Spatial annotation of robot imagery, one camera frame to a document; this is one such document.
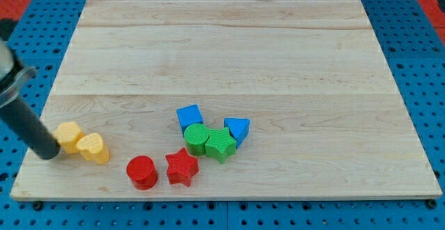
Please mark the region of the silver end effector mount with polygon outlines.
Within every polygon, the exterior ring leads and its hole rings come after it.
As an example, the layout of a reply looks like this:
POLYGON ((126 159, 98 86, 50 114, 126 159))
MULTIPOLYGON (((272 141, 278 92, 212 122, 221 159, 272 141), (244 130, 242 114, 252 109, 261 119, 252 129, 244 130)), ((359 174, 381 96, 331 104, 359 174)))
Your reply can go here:
POLYGON ((19 96, 19 91, 37 75, 34 66, 25 66, 15 52, 1 40, 1 108, 19 96))

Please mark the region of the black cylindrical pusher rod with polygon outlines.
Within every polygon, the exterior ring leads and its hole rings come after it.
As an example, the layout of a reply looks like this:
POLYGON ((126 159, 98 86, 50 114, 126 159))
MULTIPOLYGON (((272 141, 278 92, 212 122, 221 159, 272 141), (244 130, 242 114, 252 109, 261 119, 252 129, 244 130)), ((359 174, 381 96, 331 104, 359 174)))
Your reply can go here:
POLYGON ((1 108, 1 119, 41 159, 49 160, 60 152, 60 145, 31 107, 20 97, 1 108))

